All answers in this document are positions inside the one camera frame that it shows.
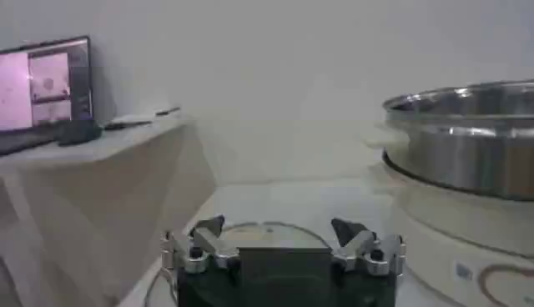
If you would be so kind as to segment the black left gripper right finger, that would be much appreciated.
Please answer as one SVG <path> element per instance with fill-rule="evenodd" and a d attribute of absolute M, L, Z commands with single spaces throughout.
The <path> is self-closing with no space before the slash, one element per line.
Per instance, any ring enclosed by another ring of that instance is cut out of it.
<path fill-rule="evenodd" d="M 371 276 L 404 274 L 406 242 L 401 235 L 380 239 L 363 224 L 338 218 L 332 219 L 330 225 L 340 245 L 332 250 L 332 258 L 344 272 L 355 271 L 360 265 Z"/>

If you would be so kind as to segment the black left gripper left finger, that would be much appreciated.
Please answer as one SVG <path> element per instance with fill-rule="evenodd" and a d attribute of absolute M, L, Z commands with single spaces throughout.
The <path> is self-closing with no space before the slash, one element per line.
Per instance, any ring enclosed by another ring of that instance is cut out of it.
<path fill-rule="evenodd" d="M 187 274 L 202 274 L 210 261 L 218 269 L 236 271 L 240 267 L 239 249 L 220 238 L 225 223 L 223 215 L 202 219 L 187 234 L 165 230 L 161 238 L 162 268 Z"/>

